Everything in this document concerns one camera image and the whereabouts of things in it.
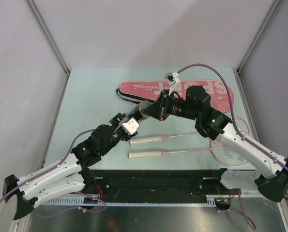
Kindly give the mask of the black shuttlecock tube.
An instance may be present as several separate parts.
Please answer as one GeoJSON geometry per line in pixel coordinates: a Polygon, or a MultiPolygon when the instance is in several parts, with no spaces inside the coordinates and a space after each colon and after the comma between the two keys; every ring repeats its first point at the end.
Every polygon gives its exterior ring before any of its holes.
{"type": "Polygon", "coordinates": [[[134,118],[138,123],[149,118],[148,115],[144,114],[144,110],[149,107],[152,103],[148,101],[142,101],[126,113],[126,116],[131,119],[134,118]]]}

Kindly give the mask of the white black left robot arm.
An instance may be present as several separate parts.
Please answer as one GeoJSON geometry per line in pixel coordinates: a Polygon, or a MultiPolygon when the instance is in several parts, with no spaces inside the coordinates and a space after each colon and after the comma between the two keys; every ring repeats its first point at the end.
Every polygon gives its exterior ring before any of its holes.
{"type": "Polygon", "coordinates": [[[95,190],[96,182],[90,167],[101,161],[121,141],[137,135],[142,115],[135,113],[114,116],[110,124],[89,130],[89,137],[78,145],[71,145],[66,155],[51,165],[22,177],[5,178],[2,200],[17,197],[13,219],[21,219],[42,203],[56,197],[95,190]]]}

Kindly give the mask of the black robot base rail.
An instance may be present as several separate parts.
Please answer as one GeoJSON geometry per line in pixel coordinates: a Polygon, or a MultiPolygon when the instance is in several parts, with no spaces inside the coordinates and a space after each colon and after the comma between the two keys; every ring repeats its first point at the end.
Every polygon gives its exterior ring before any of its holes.
{"type": "Polygon", "coordinates": [[[208,195],[229,196],[239,187],[221,182],[219,170],[93,170],[95,180],[82,191],[100,193],[106,203],[174,205],[206,203],[208,195]]]}

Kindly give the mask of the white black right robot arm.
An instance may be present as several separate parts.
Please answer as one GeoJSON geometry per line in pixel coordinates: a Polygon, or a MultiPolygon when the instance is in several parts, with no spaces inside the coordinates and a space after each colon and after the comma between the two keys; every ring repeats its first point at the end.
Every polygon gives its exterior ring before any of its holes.
{"type": "Polygon", "coordinates": [[[288,190],[288,157],[272,152],[240,130],[234,119],[211,106],[211,97],[202,86],[191,86],[185,99],[175,98],[168,89],[142,109],[146,116],[164,121],[169,115],[195,120],[197,132],[236,151],[251,163],[260,176],[258,191],[273,202],[280,202],[288,190]]]}

